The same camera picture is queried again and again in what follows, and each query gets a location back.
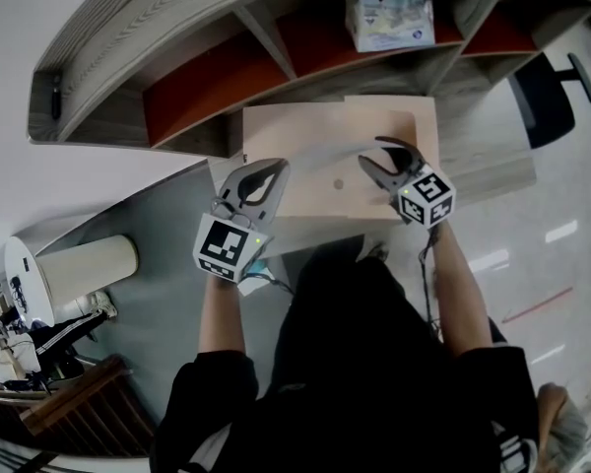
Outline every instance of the white cube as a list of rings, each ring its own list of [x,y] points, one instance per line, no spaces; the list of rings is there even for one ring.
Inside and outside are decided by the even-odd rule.
[[[193,258],[199,269],[238,283],[269,241],[262,233],[204,214]]]
[[[455,187],[429,165],[399,189],[398,196],[401,214],[426,228],[444,221],[455,210]]]

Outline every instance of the plastic bag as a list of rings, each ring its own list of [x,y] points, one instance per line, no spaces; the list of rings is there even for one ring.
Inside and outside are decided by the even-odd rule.
[[[432,0],[346,0],[358,52],[435,44]]]

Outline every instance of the wire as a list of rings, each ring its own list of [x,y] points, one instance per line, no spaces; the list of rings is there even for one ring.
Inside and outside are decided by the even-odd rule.
[[[284,282],[282,282],[278,279],[273,279],[269,275],[265,275],[264,273],[246,273],[245,276],[243,277],[243,280],[245,280],[245,279],[266,280],[272,286],[278,286],[278,288],[282,289],[283,291],[285,291],[286,293],[289,293],[292,296],[295,294],[294,291],[292,290],[292,288],[290,288],[287,284],[285,284]]]
[[[11,279],[10,282],[11,286],[11,297],[13,301],[16,302],[19,306],[24,309],[24,312],[27,313],[29,311],[29,307],[27,305],[27,301],[24,298],[24,293],[22,292],[22,282],[20,281],[20,277],[17,275]]]
[[[423,274],[423,291],[425,293],[425,302],[427,304],[427,324],[429,325],[429,329],[431,331],[431,334],[433,334],[436,338],[438,335],[438,327],[435,324],[435,321],[433,320],[433,315],[431,314],[431,301],[429,300],[429,289],[428,289],[428,285],[427,285],[427,255],[429,253],[429,250],[437,244],[437,241],[439,240],[439,229],[438,226],[434,226],[433,228],[431,228],[429,230],[429,239],[427,241],[427,245],[425,246],[425,248],[421,251],[421,253],[418,256],[418,260],[421,263],[421,273]]]

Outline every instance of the black sleeve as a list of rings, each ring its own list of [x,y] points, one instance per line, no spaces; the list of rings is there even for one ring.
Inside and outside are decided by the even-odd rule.
[[[539,446],[539,413],[522,349],[492,347],[455,361],[459,398],[477,458],[486,471],[531,471]]]
[[[254,364],[244,354],[199,354],[175,377],[151,448],[151,471],[176,473],[207,437],[232,422],[257,394]]]

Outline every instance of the black chair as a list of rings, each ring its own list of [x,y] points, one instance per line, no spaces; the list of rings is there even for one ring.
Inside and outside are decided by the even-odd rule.
[[[509,78],[532,149],[551,144],[575,126],[573,110],[561,83],[579,81],[591,102],[591,81],[575,54],[573,68],[556,71],[545,54],[539,54]]]

